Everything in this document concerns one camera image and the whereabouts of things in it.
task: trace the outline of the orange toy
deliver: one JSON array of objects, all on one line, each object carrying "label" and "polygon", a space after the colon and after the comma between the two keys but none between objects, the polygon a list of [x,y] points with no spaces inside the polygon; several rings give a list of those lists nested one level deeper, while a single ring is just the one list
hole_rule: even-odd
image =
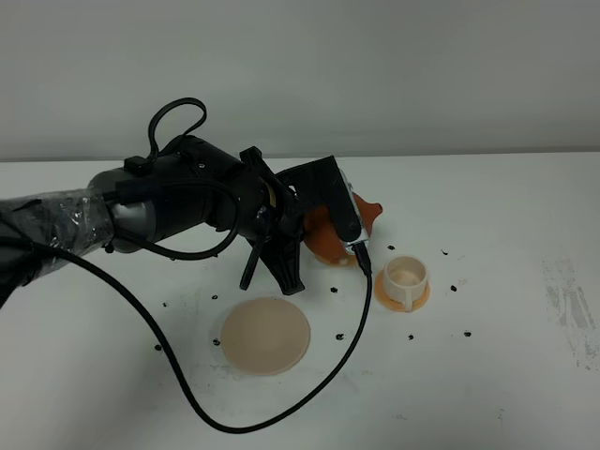
[{"label": "orange toy", "polygon": [[[365,202],[356,194],[353,196],[367,233],[371,235],[373,221],[383,212],[383,208],[378,203]],[[304,229],[306,232],[305,244],[321,262],[330,265],[356,263],[356,257],[349,255],[342,246],[326,206],[320,206],[306,214]]]}]

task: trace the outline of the white cup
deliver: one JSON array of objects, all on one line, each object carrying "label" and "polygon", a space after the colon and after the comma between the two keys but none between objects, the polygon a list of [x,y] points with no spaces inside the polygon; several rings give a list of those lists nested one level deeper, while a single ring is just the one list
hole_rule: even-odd
[{"label": "white cup", "polygon": [[404,305],[404,310],[413,310],[428,285],[427,267],[414,256],[398,256],[383,269],[383,290],[394,301]]}]

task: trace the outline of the beige plate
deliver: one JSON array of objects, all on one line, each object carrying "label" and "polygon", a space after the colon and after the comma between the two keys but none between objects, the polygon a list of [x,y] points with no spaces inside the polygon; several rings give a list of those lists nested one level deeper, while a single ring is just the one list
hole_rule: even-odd
[{"label": "beige plate", "polygon": [[221,348],[240,370],[275,375],[302,359],[310,342],[303,312],[285,300],[258,298],[235,307],[221,328]]}]

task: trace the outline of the table surface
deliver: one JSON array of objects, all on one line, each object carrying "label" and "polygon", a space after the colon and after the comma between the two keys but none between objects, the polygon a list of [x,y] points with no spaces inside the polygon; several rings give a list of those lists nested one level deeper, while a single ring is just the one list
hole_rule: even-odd
[{"label": "table surface", "polygon": [[[268,163],[278,171],[305,161]],[[83,187],[116,165],[0,164],[0,189],[14,197]],[[2,448],[597,449],[600,154],[339,165],[383,206],[374,269],[416,255],[430,270],[431,296],[409,314],[375,301],[354,355],[305,408],[254,434],[214,431],[188,406],[142,319],[69,266],[16,291],[0,312]],[[165,245],[191,251],[220,237],[200,226]],[[281,296],[261,264],[248,291],[237,288],[249,252],[238,238],[205,262],[144,251],[87,257],[142,300],[201,405],[231,426],[280,413],[319,383],[346,350],[365,295],[358,269],[324,266],[303,247],[307,289],[289,300],[310,322],[307,354],[286,373],[244,375],[213,339],[235,305]]]}]

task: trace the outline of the black cable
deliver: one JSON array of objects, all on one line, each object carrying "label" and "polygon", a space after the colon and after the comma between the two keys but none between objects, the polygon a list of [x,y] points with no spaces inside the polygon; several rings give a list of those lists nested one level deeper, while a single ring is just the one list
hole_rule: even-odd
[{"label": "black cable", "polygon": [[13,248],[33,248],[34,250],[37,250],[41,256],[45,255],[45,256],[50,256],[50,257],[55,257],[55,258],[62,258],[64,260],[69,261],[70,263],[79,265],[82,269],[85,269],[89,273],[100,278],[102,281],[104,281],[109,286],[111,286],[113,289],[115,289],[118,293],[120,293],[129,302],[129,304],[132,305],[136,311],[138,311],[138,313],[142,316],[144,321],[148,324],[148,326],[150,327],[150,329],[152,330],[154,335],[157,337],[158,343],[162,346],[162,348],[165,352],[165,355],[167,356],[167,359],[169,360],[169,364],[171,364],[171,367],[175,374],[175,377],[177,378],[177,381],[179,382],[179,385],[181,386],[181,390],[183,391],[184,396],[186,397],[187,401],[189,402],[189,404],[192,407],[192,409],[194,410],[194,412],[196,414],[198,414],[200,416],[200,418],[208,426],[210,426],[218,431],[222,431],[224,433],[230,433],[230,434],[251,433],[253,431],[258,431],[260,429],[267,428],[267,427],[270,427],[270,426],[276,424],[277,422],[285,419],[286,417],[295,413],[300,408],[302,408],[304,405],[309,403],[313,398],[315,398],[315,396],[317,396],[324,389],[324,387],[327,384],[329,384],[336,377],[336,375],[338,375],[339,371],[346,364],[346,361],[348,361],[348,359],[350,358],[351,354],[354,351],[354,348],[356,347],[356,344],[358,343],[358,340],[360,339],[361,335],[363,334],[363,329],[365,328],[365,323],[367,321],[368,308],[369,308],[370,301],[371,301],[371,291],[372,291],[372,287],[373,287],[372,286],[373,279],[372,279],[372,276],[370,275],[370,261],[368,259],[367,249],[363,243],[360,243],[360,244],[357,244],[356,246],[354,246],[354,252],[356,253],[356,257],[358,259],[360,267],[363,269],[363,272],[367,276],[367,297],[365,299],[365,306],[363,308],[363,314],[361,316],[360,323],[358,324],[358,328],[356,329],[356,335],[352,339],[352,342],[350,343],[348,350],[344,353],[344,355],[342,356],[339,363],[337,363],[337,365],[334,367],[334,369],[331,371],[331,373],[329,375],[327,375],[327,377],[317,387],[315,387],[310,393],[308,393],[308,395],[306,395],[304,398],[302,398],[300,401],[298,401],[295,405],[291,406],[291,408],[287,409],[286,411],[282,412],[281,414],[276,415],[275,417],[273,417],[269,420],[265,420],[264,422],[261,422],[260,424],[252,425],[250,427],[228,427],[228,426],[222,425],[219,422],[217,422],[216,420],[214,420],[202,409],[202,407],[200,406],[200,404],[198,403],[198,401],[192,394],[191,389],[189,388],[189,384],[186,381],[186,377],[184,376],[182,369],[179,367],[179,363],[177,362],[175,353],[173,353],[173,349],[171,348],[169,341],[167,340],[164,333],[158,326],[157,322],[150,315],[148,310],[145,307],[143,307],[142,303],[140,303],[140,301],[135,297],[135,295],[133,295],[133,293],[131,293],[119,281],[117,281],[115,278],[111,277],[109,274],[104,272],[102,269],[100,269],[96,265],[88,262],[87,260],[85,260],[83,258],[80,258],[77,255],[69,253],[68,251],[65,251],[61,248],[49,247],[49,246],[45,246],[43,244],[32,242],[30,240],[18,239],[18,238],[12,238],[12,237],[0,237],[0,246],[13,247]]},{"label": "black cable", "polygon": [[148,197],[151,196],[153,189],[174,188],[209,188],[215,192],[223,194],[233,203],[233,207],[235,208],[235,219],[233,220],[233,225],[229,233],[221,242],[219,242],[216,246],[209,248],[208,250],[185,252],[158,246],[157,244],[149,242],[137,234],[128,232],[126,230],[117,229],[114,231],[114,236],[118,237],[119,239],[123,239],[124,241],[128,241],[139,248],[144,248],[148,251],[158,255],[166,256],[167,258],[171,258],[173,260],[198,261],[216,257],[221,251],[227,248],[231,242],[233,242],[233,239],[235,239],[235,236],[237,236],[239,233],[242,225],[242,214],[239,199],[235,197],[232,191],[222,183],[210,179],[172,180],[160,183],[148,182],[146,180],[134,180],[127,181],[125,184],[118,187],[116,191],[107,192],[103,194],[102,197],[104,198],[105,202],[117,200],[121,201],[122,203],[131,203],[138,201],[141,196],[144,200],[147,200]]},{"label": "black cable", "polygon": [[185,136],[188,135],[189,132],[198,128],[206,121],[206,116],[207,116],[206,106],[204,105],[204,103],[199,101],[197,98],[193,98],[193,97],[179,98],[178,100],[174,100],[171,103],[160,108],[160,110],[158,110],[158,112],[156,114],[154,114],[154,117],[152,117],[152,119],[150,120],[150,124],[148,125],[148,140],[150,141],[150,156],[147,158],[147,160],[150,163],[154,163],[154,161],[158,158],[158,153],[159,153],[157,137],[156,137],[158,122],[160,122],[160,120],[169,111],[174,110],[175,108],[177,108],[179,106],[183,106],[183,105],[193,105],[193,106],[197,106],[198,108],[200,108],[202,110],[202,118],[198,122],[196,122],[194,125],[189,127],[186,131],[184,131],[184,133],[181,136],[179,136],[179,141],[177,141],[177,143],[173,146],[173,148],[176,147],[177,144],[179,144],[181,142],[181,140]]}]

